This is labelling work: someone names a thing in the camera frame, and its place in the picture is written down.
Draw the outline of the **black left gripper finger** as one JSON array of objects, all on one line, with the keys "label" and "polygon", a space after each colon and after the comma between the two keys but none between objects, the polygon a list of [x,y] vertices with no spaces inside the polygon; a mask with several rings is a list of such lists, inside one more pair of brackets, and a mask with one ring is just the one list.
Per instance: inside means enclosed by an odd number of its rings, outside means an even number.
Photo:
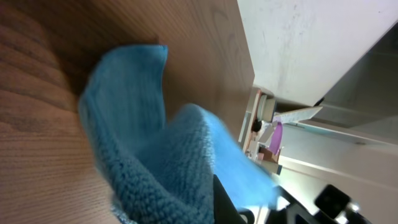
[{"label": "black left gripper finger", "polygon": [[213,196],[215,224],[246,224],[216,175],[213,176]]}]

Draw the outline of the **blue microfiber cloth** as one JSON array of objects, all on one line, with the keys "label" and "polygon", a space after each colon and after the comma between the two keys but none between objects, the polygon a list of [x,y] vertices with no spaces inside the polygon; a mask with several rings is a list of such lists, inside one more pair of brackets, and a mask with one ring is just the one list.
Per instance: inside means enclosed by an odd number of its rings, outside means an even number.
[{"label": "blue microfiber cloth", "polygon": [[96,168],[122,223],[213,223],[214,179],[235,208],[275,206],[271,176],[242,152],[227,127],[195,104],[165,117],[164,45],[104,54],[79,101]]}]

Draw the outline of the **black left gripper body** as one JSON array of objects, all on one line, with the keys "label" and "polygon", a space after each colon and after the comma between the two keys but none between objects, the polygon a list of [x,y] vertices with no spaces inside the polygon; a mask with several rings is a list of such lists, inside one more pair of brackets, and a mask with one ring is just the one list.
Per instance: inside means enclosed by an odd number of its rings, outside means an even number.
[{"label": "black left gripper body", "polygon": [[334,185],[326,185],[311,207],[281,186],[276,187],[276,190],[285,204],[268,209],[265,224],[371,224],[360,213],[359,205]]}]

